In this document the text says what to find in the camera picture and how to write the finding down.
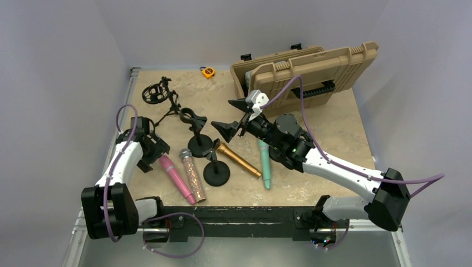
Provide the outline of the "pink microphone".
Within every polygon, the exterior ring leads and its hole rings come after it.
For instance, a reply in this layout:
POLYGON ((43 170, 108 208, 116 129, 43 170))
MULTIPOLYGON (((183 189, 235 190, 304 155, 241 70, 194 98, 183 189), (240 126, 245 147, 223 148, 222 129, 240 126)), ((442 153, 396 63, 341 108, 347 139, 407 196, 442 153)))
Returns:
POLYGON ((181 196, 191 205, 196 204, 196 199, 193 196, 193 193, 188 188, 187 184, 184 182, 183 178, 179 174, 172 160, 168 157, 167 154, 163 154, 159 159, 159 164, 163 170, 170 177, 174 186, 177 188, 181 196))

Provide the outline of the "glitter silver microphone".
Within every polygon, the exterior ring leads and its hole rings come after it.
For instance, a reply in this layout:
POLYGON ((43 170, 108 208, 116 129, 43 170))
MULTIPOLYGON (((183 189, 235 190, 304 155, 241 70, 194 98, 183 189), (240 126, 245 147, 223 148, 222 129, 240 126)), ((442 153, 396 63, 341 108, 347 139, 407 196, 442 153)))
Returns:
POLYGON ((193 193, 195 201, 197 203, 204 202, 206 200, 206 195, 191 151, 189 149, 182 149, 180 151, 179 158, 183 163, 190 189, 193 193))

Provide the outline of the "gold microphone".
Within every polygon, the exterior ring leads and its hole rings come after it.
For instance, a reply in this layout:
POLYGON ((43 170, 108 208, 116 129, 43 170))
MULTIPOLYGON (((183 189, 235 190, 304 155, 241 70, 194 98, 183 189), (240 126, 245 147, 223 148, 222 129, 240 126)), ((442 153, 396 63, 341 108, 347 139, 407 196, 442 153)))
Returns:
POLYGON ((226 156, 230 161, 241 167, 245 172, 251 176, 259 179, 262 176, 262 172, 259 171, 256 167, 250 164, 247 160, 242 158, 239 154, 234 152, 226 143, 221 142, 217 145, 216 151, 224 156, 226 156))

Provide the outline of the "teal microphone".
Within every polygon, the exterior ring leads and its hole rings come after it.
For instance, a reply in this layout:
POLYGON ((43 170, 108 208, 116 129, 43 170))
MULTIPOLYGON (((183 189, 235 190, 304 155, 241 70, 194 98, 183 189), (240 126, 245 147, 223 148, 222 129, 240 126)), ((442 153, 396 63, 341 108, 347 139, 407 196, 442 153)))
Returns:
POLYGON ((269 190, 272 184, 271 159, 269 157, 269 146, 262 140, 258 140, 258 146, 260 150, 260 161, 262 165, 263 182, 264 182, 265 188, 269 190))

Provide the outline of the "black stand for glitter mic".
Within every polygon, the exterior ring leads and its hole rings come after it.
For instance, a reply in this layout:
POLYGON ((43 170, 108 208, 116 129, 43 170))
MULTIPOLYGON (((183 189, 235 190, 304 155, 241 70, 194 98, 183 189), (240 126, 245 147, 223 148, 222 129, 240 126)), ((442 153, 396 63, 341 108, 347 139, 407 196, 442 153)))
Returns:
POLYGON ((185 107, 180 110, 180 120, 190 125, 189 130, 193 137, 188 142, 188 149, 197 158, 204 158, 211 152, 213 141, 208 135, 201 133, 207 122, 206 116, 198 116, 192 109, 185 107))

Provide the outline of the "black tripod shock mount stand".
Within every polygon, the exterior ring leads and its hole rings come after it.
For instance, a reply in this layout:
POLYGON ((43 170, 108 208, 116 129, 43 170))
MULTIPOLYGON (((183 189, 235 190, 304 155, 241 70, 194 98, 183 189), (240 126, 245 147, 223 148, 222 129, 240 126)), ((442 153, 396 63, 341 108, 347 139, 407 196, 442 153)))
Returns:
POLYGON ((157 105, 165 102, 166 100, 169 100, 171 103, 169 111, 158 122, 154 123, 155 127, 159 126, 162 120, 166 117, 180 114, 181 105, 177 103, 179 95, 175 90, 171 91, 169 89, 170 81, 171 78, 163 76, 159 83, 147 86, 141 93, 143 101, 147 104, 157 105))

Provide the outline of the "black stand for gold mic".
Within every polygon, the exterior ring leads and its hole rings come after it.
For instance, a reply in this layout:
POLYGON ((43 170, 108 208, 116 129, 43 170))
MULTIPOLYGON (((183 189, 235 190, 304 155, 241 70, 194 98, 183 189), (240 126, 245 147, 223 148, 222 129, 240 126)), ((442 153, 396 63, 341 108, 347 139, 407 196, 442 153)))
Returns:
POLYGON ((226 184, 230 178, 230 169, 228 165, 217 158, 217 148, 220 144, 220 139, 215 139, 211 148, 205 155, 205 158, 209 160, 209 163, 204 168, 203 177, 208 185, 214 187, 226 184))

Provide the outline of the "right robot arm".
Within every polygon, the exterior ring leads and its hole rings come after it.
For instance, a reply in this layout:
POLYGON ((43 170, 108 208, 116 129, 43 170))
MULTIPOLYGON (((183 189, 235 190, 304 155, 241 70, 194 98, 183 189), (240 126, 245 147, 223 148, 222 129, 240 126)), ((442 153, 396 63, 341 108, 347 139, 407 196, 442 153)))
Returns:
POLYGON ((364 168, 324 152, 290 113, 270 122, 264 114, 251 119, 252 107, 242 98, 230 100, 229 104, 245 114, 231 123, 211 122, 226 142, 235 135, 249 133, 269 145, 273 159, 286 168, 322 177, 356 193, 355 197, 321 197, 312 212, 317 225, 369 219, 384 230, 399 229, 411 199, 399 171, 364 168))

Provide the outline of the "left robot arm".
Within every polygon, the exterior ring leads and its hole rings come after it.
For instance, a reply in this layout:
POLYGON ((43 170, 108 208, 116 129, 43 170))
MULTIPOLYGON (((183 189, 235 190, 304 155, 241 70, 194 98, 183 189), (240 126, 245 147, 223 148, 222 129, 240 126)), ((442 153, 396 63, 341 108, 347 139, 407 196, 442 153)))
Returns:
POLYGON ((105 173, 93 187, 86 187, 81 193, 86 228, 91 239, 132 235, 144 221, 158 228, 166 220, 158 196, 133 200, 127 183, 136 168, 144 173, 153 170, 153 163, 167 154, 170 147, 155 134, 149 118, 132 118, 130 125, 136 126, 135 133, 132 135, 132 130, 128 129, 118 136, 105 173))

